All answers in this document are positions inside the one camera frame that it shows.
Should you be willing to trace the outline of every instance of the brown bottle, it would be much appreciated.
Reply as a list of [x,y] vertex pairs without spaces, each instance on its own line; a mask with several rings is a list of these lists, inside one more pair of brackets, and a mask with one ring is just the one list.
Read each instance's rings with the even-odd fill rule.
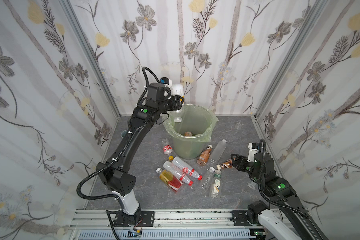
[[209,159],[209,156],[211,155],[211,150],[212,150],[212,145],[208,145],[206,150],[204,150],[203,153],[197,159],[197,164],[199,164],[200,166],[205,166],[206,162]]

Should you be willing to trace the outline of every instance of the white plastic bottle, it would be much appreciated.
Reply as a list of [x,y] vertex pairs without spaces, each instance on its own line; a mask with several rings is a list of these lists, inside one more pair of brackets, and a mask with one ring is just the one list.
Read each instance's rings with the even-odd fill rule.
[[227,141],[223,139],[212,150],[211,156],[209,156],[212,165],[214,165],[217,161],[219,161],[226,147],[227,147]]
[[211,183],[211,191],[209,196],[212,198],[220,198],[221,197],[221,171],[215,170],[215,174],[213,176],[213,180]]
[[[172,92],[172,96],[179,95],[181,97],[184,97],[184,86],[182,84],[173,84],[171,86],[171,92]],[[168,111],[168,113],[173,117],[174,122],[182,121],[181,117],[183,115],[183,108],[177,111]]]
[[209,194],[209,186],[211,185],[214,171],[215,169],[210,167],[204,174],[203,179],[200,181],[200,188],[205,196],[208,196]]
[[183,172],[188,174],[189,176],[195,177],[198,180],[201,180],[203,176],[201,176],[198,172],[196,172],[193,167],[191,167],[188,163],[184,162],[181,158],[175,157],[172,160],[173,164],[180,168]]
[[163,145],[164,154],[170,154],[173,151],[172,146],[169,145],[169,140],[167,138],[163,138],[161,143]]
[[180,181],[192,186],[193,181],[191,181],[189,177],[185,174],[185,172],[183,172],[180,168],[176,167],[172,162],[165,161],[163,167],[166,170],[170,171]]

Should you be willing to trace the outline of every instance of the wire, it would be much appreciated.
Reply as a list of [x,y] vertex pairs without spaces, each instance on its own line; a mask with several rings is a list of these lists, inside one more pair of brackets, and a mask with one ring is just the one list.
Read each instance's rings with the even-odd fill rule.
[[301,214],[303,217],[305,218],[309,218],[309,215],[307,215],[305,212],[299,210],[299,209],[296,209],[294,207],[291,207],[291,206],[288,206],[288,205],[285,205],[285,204],[280,204],[280,203],[277,203],[277,202],[274,202],[272,201],[271,199],[268,199],[264,193],[263,193],[263,189],[262,189],[262,185],[261,185],[261,181],[262,181],[262,176],[263,176],[263,171],[264,171],[264,167],[265,167],[265,162],[264,162],[264,158],[265,158],[265,152],[266,152],[266,143],[265,143],[265,140],[264,139],[260,139],[260,142],[259,142],[259,152],[262,152],[263,155],[261,156],[261,167],[260,167],[260,171],[259,171],[259,176],[258,176],[258,183],[257,183],[257,188],[259,190],[259,193],[260,195],[264,198],[264,200],[266,200],[267,202],[269,202],[270,204],[272,205],[275,205],[277,207],[283,207],[285,209],[289,209],[289,210],[292,210],[293,212],[295,213],[299,213]]

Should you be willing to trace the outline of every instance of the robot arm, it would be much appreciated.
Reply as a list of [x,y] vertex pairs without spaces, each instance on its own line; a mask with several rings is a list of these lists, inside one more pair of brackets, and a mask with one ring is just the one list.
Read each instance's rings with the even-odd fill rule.
[[248,157],[231,154],[232,165],[237,170],[246,172],[252,182],[261,185],[264,199],[280,208],[287,216],[300,237],[280,223],[263,201],[248,205],[247,220],[251,224],[261,224],[268,228],[278,239],[328,240],[312,217],[304,209],[296,191],[289,182],[276,176],[274,161],[269,153],[259,152],[259,143],[248,145]]

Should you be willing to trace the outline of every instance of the metal frame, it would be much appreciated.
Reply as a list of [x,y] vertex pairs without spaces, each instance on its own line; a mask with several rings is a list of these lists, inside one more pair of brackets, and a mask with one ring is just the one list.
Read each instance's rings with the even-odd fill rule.
[[101,70],[97,63],[94,52],[93,52],[89,42],[87,41],[87,38],[84,35],[84,32],[80,26],[80,23],[76,17],[76,14],[72,8],[71,3],[69,2],[69,0],[59,0],[59,2],[63,8],[63,11],[64,11],[66,17],[68,18],[69,23],[71,24],[71,26],[74,30],[74,33],[75,33],[77,39],[79,40],[79,43],[84,51],[84,54],[87,56],[87,59],[89,60],[92,69],[95,71],[95,75],[96,75],[97,79],[99,80],[101,89],[103,89],[104,94],[106,95],[106,98],[107,98],[109,104],[111,105],[111,108],[112,108],[115,116],[117,118],[120,118],[120,116],[121,116],[120,111],[117,108],[117,105],[113,99],[112,94],[110,93],[110,90],[107,86],[107,82],[104,79],[104,76],[101,74]]
[[301,49],[306,37],[308,36],[309,32],[312,30],[315,22],[319,19],[319,15],[324,10],[328,0],[316,0],[314,3],[311,11],[308,13],[307,19],[304,21],[301,30],[298,32],[298,36],[294,40],[291,48],[289,49],[287,55],[285,56],[283,62],[281,63],[281,67],[274,75],[274,78],[268,87],[263,99],[260,101],[260,105],[257,108],[255,116],[260,116],[263,114],[267,104],[271,100],[273,94],[276,92],[279,83],[283,79],[284,74],[288,70],[289,66],[291,65],[292,61],[298,54],[299,50]]
[[[231,211],[247,209],[155,209],[154,226],[142,229],[254,229],[263,226],[235,227]],[[288,228],[293,228],[288,218],[279,210],[271,209],[275,216]],[[81,230],[110,230],[109,220],[104,210],[76,210],[68,230],[72,230],[70,240],[77,240]],[[131,227],[115,228],[116,230]]]

